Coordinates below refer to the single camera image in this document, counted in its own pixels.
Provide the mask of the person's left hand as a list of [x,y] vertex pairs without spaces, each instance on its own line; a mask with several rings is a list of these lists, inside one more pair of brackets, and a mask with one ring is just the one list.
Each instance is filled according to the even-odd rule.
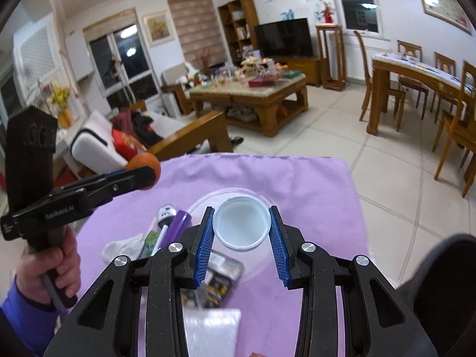
[[64,289],[66,296],[71,298],[81,286],[80,265],[77,240],[73,230],[68,227],[62,248],[49,248],[37,253],[24,251],[16,268],[16,286],[28,300],[49,306],[52,298],[42,276],[55,269],[58,273],[56,286],[58,289]]

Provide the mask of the purple sleeve forearm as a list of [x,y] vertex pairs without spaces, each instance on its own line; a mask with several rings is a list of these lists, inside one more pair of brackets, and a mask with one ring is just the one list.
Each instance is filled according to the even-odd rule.
[[26,298],[11,284],[1,304],[1,345],[8,356],[43,356],[55,333],[59,311]]

